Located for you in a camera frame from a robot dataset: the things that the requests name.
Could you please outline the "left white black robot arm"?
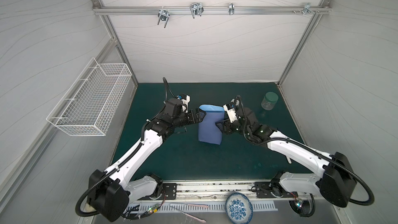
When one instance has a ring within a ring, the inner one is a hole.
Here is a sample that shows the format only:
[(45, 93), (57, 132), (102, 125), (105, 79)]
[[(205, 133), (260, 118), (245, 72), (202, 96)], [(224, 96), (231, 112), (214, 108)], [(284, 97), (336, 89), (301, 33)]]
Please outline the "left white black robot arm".
[(156, 175), (136, 181), (131, 178), (177, 128), (203, 121), (206, 112), (199, 108), (189, 110), (189, 102), (186, 94), (166, 98), (162, 109), (146, 120), (139, 140), (114, 164), (90, 175), (88, 189), (78, 199), (75, 213), (80, 217), (102, 215), (110, 222), (119, 217), (129, 219), (126, 209), (131, 202), (161, 195), (163, 181)]

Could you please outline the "light blue wrapping paper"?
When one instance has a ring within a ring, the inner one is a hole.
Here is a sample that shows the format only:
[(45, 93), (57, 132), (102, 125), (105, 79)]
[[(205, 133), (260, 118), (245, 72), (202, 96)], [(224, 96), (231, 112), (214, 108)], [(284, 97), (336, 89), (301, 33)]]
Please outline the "light blue wrapping paper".
[(220, 145), (222, 142), (222, 132), (216, 126), (216, 122), (224, 120), (225, 110), (221, 106), (201, 105), (206, 115), (198, 128), (198, 139), (200, 142)]

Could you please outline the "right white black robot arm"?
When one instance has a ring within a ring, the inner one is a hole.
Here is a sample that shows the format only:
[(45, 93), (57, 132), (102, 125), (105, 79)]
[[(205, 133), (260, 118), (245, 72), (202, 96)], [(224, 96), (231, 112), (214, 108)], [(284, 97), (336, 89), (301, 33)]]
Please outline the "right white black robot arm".
[(307, 168), (309, 173), (279, 171), (263, 189), (274, 197), (301, 192), (320, 195), (331, 204), (347, 207), (349, 203), (370, 206), (375, 196), (367, 183), (352, 169), (347, 157), (336, 152), (329, 154), (302, 144), (266, 124), (243, 105), (237, 95), (223, 106), (227, 118), (216, 122), (223, 134), (239, 133), (252, 145), (268, 148)]

